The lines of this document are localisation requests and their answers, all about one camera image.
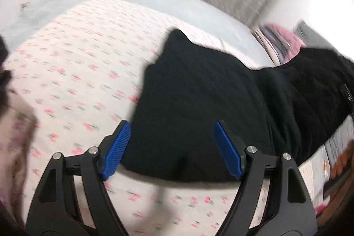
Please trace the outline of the black long coat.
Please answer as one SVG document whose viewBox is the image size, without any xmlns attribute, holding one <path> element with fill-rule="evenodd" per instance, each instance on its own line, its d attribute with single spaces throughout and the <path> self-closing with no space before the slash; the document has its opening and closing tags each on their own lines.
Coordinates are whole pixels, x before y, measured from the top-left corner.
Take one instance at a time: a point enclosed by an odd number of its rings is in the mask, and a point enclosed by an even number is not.
<svg viewBox="0 0 354 236">
<path fill-rule="evenodd" d="M 302 164 L 351 112 L 343 87 L 353 89 L 353 63 L 331 50 L 302 48 L 252 70 L 173 30 L 145 70 L 122 165 L 175 182 L 230 182 L 214 138 L 220 120 L 246 145 Z"/>
</svg>

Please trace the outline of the black clothes pile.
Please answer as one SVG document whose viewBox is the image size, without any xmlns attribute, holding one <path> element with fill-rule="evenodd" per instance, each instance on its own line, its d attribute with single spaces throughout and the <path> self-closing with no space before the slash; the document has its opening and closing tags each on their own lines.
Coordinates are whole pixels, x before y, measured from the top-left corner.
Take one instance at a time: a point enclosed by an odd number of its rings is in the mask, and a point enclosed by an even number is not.
<svg viewBox="0 0 354 236">
<path fill-rule="evenodd" d="M 1 79 L 0 79 L 0 103 L 4 106 L 7 103 L 7 85 L 12 78 L 12 73 L 4 69 L 4 62 L 8 57 L 8 50 L 5 45 L 4 39 L 0 37 L 0 66 L 1 66 Z"/>
</svg>

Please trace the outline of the cherry print sheet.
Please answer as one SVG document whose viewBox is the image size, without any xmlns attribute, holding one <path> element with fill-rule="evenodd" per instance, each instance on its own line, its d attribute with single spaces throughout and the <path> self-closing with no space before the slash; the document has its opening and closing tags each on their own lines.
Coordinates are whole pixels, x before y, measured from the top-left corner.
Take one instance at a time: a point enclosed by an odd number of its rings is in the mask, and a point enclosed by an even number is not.
<svg viewBox="0 0 354 236">
<path fill-rule="evenodd" d="M 53 153 L 83 153 L 132 115 L 144 69 L 173 28 L 250 68 L 272 65 L 243 25 L 235 26 L 232 46 L 225 37 L 167 13 L 120 0 L 88 0 L 51 17 L 7 59 L 12 88 L 37 118 L 22 192 L 23 218 Z M 236 183 L 163 182 L 123 168 L 105 186 L 130 235 L 214 235 L 238 189 Z"/>
</svg>

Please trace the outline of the beige floral garment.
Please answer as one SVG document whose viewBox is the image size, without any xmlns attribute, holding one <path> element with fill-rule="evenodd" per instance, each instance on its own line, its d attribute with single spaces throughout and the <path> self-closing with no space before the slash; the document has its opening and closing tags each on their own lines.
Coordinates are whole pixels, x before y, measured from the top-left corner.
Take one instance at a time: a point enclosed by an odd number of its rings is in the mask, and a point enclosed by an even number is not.
<svg viewBox="0 0 354 236">
<path fill-rule="evenodd" d="M 28 151 L 36 123 L 34 109 L 9 89 L 1 104 L 1 203 L 21 226 Z"/>
</svg>

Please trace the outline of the folded striped bedding stack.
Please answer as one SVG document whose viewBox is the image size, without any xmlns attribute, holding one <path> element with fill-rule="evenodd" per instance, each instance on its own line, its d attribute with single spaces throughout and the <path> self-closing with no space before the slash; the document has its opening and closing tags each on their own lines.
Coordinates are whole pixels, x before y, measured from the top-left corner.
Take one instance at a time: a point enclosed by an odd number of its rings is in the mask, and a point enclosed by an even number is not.
<svg viewBox="0 0 354 236">
<path fill-rule="evenodd" d="M 289 60 L 291 47 L 274 29 L 266 25 L 260 25 L 253 27 L 251 33 L 268 53 L 275 66 L 285 64 Z"/>
</svg>

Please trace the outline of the pink velvet pillow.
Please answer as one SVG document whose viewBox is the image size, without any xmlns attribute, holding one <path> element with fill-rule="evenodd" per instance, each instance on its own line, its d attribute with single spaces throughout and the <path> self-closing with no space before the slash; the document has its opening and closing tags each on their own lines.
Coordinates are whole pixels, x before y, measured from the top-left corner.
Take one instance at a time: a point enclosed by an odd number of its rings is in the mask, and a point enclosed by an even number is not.
<svg viewBox="0 0 354 236">
<path fill-rule="evenodd" d="M 301 50 L 302 47 L 306 47 L 301 38 L 295 35 L 292 31 L 282 27 L 280 25 L 269 23 L 268 27 L 276 33 L 276 36 L 287 44 L 287 54 L 285 57 L 286 62 L 293 59 Z"/>
</svg>

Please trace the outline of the grey quilted blanket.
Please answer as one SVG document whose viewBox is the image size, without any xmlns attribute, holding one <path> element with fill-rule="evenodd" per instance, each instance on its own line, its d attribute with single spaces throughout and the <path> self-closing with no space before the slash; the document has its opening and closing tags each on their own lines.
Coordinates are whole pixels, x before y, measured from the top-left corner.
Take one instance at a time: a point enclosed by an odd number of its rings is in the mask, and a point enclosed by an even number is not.
<svg viewBox="0 0 354 236">
<path fill-rule="evenodd" d="M 303 42 L 300 54 L 316 57 L 341 56 L 341 53 L 323 36 L 301 20 L 293 33 Z"/>
</svg>

